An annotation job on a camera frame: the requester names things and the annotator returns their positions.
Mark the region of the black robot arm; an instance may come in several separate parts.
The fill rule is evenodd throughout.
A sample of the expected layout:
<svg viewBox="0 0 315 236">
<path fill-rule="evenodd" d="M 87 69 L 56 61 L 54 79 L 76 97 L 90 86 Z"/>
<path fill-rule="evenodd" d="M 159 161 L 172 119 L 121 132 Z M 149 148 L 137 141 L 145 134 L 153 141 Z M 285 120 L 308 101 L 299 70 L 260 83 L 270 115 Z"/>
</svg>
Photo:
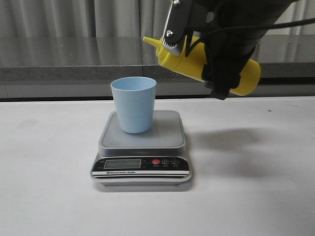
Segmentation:
<svg viewBox="0 0 315 236">
<path fill-rule="evenodd" d="M 185 55 L 203 44 L 206 63 L 201 79 L 210 97 L 247 95 L 257 86 L 260 65 L 251 60 L 259 40 L 270 29 L 286 28 L 277 19 L 290 0 L 194 0 L 185 27 Z"/>
</svg>

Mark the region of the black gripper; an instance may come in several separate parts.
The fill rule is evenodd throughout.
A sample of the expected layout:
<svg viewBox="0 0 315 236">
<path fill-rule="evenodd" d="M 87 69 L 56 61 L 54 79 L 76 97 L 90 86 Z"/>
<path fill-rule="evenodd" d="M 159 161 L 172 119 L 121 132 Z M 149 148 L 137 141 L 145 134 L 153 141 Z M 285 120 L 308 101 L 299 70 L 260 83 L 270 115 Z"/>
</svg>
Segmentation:
<svg viewBox="0 0 315 236">
<path fill-rule="evenodd" d="M 261 75 L 260 65 L 250 59 L 259 30 L 247 24 L 249 14 L 242 4 L 218 4 L 212 12 L 213 19 L 190 45 L 189 52 L 203 44 L 206 63 L 201 79 L 211 89 L 211 98 L 225 100 L 230 93 L 248 95 Z"/>
</svg>

